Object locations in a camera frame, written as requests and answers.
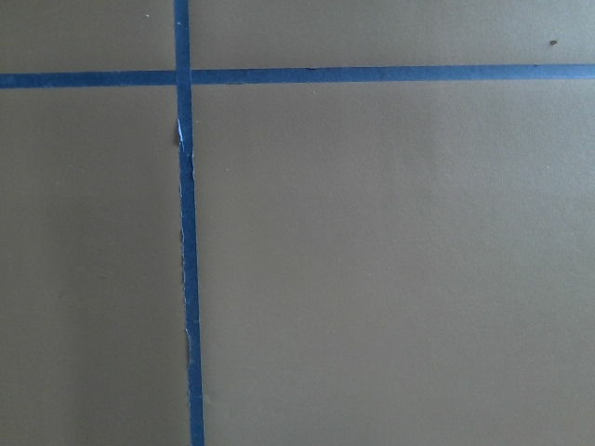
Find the blue tape line far crosswise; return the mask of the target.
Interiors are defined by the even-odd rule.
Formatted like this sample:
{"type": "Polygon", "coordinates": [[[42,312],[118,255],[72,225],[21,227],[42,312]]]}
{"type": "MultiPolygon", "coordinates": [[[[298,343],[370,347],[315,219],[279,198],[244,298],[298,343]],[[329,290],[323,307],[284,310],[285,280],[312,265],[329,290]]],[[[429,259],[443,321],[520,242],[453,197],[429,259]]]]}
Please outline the blue tape line far crosswise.
{"type": "Polygon", "coordinates": [[[484,64],[3,73],[3,89],[592,79],[592,64],[484,64]]]}

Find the blue tape line right lengthwise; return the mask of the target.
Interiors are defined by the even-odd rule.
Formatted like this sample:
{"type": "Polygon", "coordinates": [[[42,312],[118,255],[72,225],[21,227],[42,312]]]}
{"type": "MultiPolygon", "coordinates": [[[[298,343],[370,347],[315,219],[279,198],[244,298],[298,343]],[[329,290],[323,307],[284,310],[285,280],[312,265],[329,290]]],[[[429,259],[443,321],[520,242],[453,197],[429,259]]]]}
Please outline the blue tape line right lengthwise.
{"type": "Polygon", "coordinates": [[[176,1],[174,3],[174,15],[178,97],[179,192],[185,319],[188,341],[190,430],[191,444],[203,445],[205,443],[205,426],[199,325],[189,3],[187,1],[176,1]]]}

